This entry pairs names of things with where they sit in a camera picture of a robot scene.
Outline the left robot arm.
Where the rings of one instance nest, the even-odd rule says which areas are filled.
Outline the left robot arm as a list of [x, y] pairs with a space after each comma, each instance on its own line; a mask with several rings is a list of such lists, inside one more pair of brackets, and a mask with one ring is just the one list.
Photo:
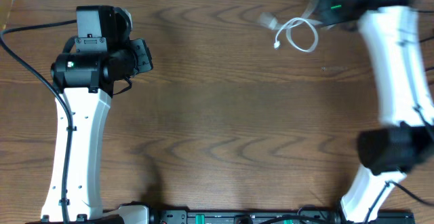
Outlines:
[[51, 66], [58, 93], [56, 148], [41, 223], [151, 223], [145, 204], [104, 211], [100, 195], [102, 138], [114, 83], [153, 69], [143, 39], [130, 39], [130, 13], [107, 5], [79, 6], [77, 36]]

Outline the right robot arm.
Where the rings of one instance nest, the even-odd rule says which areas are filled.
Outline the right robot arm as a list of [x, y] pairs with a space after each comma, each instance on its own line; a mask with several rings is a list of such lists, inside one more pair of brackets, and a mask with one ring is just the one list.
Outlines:
[[357, 137], [360, 165], [334, 223], [405, 223], [380, 207], [412, 169], [433, 156], [433, 99], [412, 0], [319, 0], [324, 25], [356, 22], [374, 72], [380, 128]]

